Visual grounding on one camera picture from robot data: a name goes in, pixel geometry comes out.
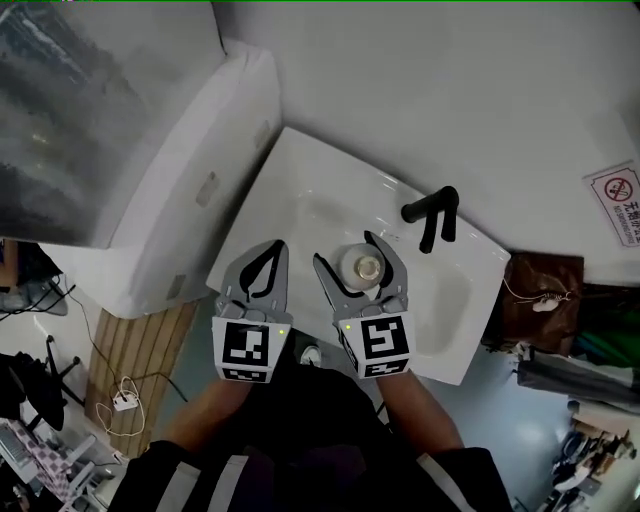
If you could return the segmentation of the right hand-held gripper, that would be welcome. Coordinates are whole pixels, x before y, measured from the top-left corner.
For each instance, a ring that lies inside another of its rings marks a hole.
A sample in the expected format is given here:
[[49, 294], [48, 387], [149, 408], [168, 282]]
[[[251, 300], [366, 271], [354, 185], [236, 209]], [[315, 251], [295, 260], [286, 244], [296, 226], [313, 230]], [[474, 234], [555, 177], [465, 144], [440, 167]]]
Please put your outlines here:
[[329, 262], [313, 256], [313, 267], [333, 313], [339, 341], [360, 379], [404, 373], [414, 355], [414, 321], [408, 311], [407, 269], [394, 249], [365, 230], [365, 242], [383, 256], [377, 300], [350, 292]]

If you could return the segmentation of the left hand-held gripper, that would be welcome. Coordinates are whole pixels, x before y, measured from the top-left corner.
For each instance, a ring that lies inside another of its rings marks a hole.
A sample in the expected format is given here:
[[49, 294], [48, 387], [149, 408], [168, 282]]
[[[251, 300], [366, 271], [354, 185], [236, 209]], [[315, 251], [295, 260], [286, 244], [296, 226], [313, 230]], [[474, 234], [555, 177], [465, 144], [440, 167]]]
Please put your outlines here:
[[[289, 250], [284, 241], [260, 243], [227, 267], [212, 318], [214, 362], [222, 380], [267, 384], [292, 328], [287, 303]], [[251, 308], [246, 305], [267, 308]]]

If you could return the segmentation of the clear plastic cup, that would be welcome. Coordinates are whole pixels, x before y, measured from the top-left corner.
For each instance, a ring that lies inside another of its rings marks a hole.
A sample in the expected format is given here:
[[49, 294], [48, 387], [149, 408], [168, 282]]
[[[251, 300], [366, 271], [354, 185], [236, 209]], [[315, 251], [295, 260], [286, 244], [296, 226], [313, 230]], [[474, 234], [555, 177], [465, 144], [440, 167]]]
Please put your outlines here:
[[368, 291], [380, 284], [386, 269], [382, 252], [368, 243], [347, 246], [338, 260], [338, 274], [347, 288]]

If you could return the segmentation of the person's right forearm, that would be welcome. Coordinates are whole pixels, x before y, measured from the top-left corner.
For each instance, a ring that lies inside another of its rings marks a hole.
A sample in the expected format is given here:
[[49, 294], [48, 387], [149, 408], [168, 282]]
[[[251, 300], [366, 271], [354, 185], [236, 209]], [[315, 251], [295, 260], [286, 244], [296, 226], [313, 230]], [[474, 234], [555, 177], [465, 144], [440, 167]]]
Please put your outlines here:
[[417, 455], [464, 448], [449, 414], [411, 371], [377, 378], [376, 383], [392, 423]]

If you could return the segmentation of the person's left forearm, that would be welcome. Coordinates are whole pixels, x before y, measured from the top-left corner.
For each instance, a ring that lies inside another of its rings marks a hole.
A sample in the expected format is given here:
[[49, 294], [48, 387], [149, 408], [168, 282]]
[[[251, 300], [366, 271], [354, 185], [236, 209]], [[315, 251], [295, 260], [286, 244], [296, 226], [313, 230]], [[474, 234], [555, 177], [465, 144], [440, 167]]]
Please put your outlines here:
[[161, 439], [189, 453], [200, 452], [240, 409], [252, 387], [251, 382], [213, 381], [175, 415]]

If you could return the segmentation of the white washbasin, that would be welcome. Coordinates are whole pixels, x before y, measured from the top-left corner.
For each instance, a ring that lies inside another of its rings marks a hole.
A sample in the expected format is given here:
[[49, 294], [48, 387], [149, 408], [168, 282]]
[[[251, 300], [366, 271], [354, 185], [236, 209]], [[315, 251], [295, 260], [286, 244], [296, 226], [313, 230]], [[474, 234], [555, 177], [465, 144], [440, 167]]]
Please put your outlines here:
[[404, 262], [409, 309], [417, 334], [413, 371], [460, 384], [479, 346], [500, 290], [509, 253], [463, 219], [456, 239], [436, 240], [422, 253], [422, 222], [407, 223], [403, 206], [420, 193], [328, 144], [285, 129], [259, 170], [208, 276], [220, 290], [227, 266], [271, 240], [289, 249], [288, 311], [296, 329], [336, 343], [332, 309], [312, 266], [320, 254], [362, 241], [365, 231], [385, 240]]

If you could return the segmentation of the black faucet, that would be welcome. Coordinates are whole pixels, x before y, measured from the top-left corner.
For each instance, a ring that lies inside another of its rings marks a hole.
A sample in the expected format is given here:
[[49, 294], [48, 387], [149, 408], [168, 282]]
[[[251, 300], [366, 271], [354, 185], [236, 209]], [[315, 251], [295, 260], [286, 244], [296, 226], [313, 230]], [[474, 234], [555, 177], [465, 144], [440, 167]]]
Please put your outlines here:
[[430, 254], [433, 250], [440, 214], [443, 214], [441, 239], [447, 243], [456, 241], [458, 207], [459, 194], [457, 190], [452, 186], [445, 186], [437, 192], [401, 208], [401, 217], [406, 223], [425, 220], [424, 233], [419, 244], [419, 250], [423, 254]]

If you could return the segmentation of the black trousers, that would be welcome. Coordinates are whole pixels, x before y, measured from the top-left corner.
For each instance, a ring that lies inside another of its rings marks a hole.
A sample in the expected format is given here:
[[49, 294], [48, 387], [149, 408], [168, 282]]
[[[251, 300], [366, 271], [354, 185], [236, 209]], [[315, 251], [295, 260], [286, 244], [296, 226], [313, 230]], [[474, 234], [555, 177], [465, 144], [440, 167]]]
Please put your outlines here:
[[290, 348], [268, 384], [252, 387], [238, 413], [240, 442], [276, 460], [293, 461], [313, 449], [347, 446], [367, 460], [385, 456], [391, 433], [353, 379], [302, 365]]

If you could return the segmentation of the white bathtub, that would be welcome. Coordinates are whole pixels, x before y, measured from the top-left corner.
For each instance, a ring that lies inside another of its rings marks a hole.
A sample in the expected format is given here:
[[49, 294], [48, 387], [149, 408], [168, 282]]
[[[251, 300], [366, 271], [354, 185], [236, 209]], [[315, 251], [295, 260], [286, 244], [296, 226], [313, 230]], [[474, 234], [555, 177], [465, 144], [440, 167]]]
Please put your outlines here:
[[135, 319], [204, 297], [245, 188], [281, 126], [276, 62], [231, 39], [145, 172], [106, 249], [45, 244], [97, 305]]

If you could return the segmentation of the slatted wooden floor mat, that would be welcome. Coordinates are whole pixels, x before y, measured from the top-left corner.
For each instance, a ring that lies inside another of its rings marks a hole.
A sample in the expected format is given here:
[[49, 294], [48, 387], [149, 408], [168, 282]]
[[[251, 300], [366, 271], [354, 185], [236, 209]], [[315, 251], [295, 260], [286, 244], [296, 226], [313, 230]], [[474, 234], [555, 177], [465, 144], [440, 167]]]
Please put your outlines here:
[[[190, 302], [137, 319], [99, 317], [89, 365], [85, 416], [106, 431], [109, 445], [136, 457], [151, 442], [163, 399], [187, 397], [171, 379], [198, 308]], [[118, 392], [138, 395], [136, 409], [116, 412]]]

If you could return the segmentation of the brown leather bag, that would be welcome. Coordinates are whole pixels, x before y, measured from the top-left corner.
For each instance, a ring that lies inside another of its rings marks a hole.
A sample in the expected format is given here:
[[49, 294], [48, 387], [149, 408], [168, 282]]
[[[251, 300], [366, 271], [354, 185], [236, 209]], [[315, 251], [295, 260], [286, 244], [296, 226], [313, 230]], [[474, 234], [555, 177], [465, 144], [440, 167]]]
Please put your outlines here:
[[584, 258], [515, 252], [481, 343], [509, 352], [523, 343], [566, 356], [577, 333]]

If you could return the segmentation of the black jacket with white stripes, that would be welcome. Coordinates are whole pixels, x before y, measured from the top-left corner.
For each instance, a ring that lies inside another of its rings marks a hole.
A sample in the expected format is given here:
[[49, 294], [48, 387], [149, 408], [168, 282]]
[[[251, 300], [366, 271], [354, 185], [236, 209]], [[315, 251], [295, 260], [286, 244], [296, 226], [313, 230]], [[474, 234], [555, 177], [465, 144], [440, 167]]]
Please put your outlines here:
[[196, 467], [151, 445], [131, 461], [108, 512], [513, 512], [488, 450], [401, 457], [368, 466], [352, 445], [277, 461], [254, 447]]

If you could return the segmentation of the grey garment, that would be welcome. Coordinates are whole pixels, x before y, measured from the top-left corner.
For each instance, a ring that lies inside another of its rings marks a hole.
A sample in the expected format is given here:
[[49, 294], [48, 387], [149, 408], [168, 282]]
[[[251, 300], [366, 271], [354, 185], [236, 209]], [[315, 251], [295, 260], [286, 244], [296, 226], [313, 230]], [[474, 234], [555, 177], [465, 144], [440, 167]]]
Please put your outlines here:
[[640, 370], [596, 365], [529, 347], [515, 370], [520, 386], [603, 404], [640, 417]]

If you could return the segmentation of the frosted glass shower screen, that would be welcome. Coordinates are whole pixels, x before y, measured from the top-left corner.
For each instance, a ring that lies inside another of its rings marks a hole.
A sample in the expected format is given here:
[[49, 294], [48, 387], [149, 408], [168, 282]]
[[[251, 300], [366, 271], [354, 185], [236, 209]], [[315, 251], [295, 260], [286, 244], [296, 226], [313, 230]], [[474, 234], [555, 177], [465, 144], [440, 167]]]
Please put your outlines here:
[[211, 0], [0, 0], [0, 238], [107, 247], [224, 58]]

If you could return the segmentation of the green garment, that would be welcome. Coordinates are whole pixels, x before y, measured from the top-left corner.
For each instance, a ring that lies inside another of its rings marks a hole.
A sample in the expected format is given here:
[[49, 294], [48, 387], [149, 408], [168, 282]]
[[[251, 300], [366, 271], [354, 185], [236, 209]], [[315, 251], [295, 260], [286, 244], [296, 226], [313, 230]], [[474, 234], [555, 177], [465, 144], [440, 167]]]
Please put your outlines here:
[[640, 368], [640, 285], [586, 283], [570, 354], [598, 365]]

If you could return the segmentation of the black office chair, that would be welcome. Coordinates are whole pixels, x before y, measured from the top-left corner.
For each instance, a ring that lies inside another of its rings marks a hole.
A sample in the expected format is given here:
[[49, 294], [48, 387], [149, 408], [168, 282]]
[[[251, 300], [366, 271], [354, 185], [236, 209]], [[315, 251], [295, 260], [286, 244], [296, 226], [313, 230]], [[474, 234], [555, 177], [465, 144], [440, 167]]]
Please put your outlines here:
[[86, 400], [64, 381], [80, 365], [81, 359], [75, 356], [68, 366], [59, 370], [51, 349], [55, 338], [48, 335], [45, 343], [47, 356], [43, 361], [23, 352], [0, 353], [0, 419], [18, 422], [30, 435], [41, 422], [60, 432], [67, 398], [81, 407], [86, 405]]

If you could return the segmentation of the checkered cloth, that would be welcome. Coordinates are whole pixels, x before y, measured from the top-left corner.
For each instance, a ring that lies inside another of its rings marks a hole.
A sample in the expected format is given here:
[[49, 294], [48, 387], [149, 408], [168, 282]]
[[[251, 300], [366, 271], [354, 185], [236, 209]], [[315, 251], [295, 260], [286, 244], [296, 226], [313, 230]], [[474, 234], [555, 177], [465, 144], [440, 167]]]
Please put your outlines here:
[[67, 501], [73, 460], [69, 451], [60, 453], [48, 444], [35, 441], [7, 422], [0, 422], [0, 459], [7, 462], [24, 483], [38, 480], [60, 501]]

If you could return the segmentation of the no smoking wall sign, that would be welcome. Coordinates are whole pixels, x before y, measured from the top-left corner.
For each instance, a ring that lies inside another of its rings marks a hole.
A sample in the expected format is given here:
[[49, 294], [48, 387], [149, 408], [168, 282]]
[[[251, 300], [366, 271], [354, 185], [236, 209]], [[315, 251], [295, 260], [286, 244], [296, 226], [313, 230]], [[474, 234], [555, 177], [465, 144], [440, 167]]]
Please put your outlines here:
[[624, 248], [640, 247], [640, 167], [628, 160], [582, 181], [604, 211]]

